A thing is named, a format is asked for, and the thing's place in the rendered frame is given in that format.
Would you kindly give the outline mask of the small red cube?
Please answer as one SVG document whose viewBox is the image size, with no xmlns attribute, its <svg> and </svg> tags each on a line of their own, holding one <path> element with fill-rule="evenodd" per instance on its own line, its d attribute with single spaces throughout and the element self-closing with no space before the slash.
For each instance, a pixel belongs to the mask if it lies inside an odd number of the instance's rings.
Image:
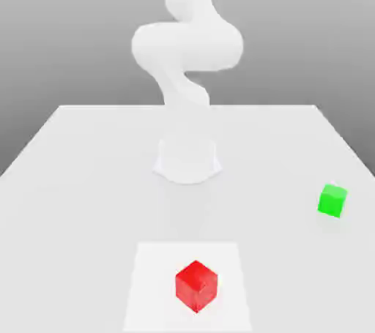
<svg viewBox="0 0 375 333">
<path fill-rule="evenodd" d="M 218 275 L 199 261 L 193 261 L 175 276 L 176 297 L 199 313 L 218 294 Z"/>
</svg>

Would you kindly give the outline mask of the small green cube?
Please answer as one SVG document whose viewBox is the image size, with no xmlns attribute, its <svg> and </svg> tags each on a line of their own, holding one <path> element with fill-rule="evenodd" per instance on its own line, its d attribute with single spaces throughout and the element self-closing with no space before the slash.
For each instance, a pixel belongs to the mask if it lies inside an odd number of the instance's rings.
<svg viewBox="0 0 375 333">
<path fill-rule="evenodd" d="M 326 184 L 319 196 L 317 210 L 323 214 L 339 218 L 344 209 L 348 191 L 335 184 Z"/>
</svg>

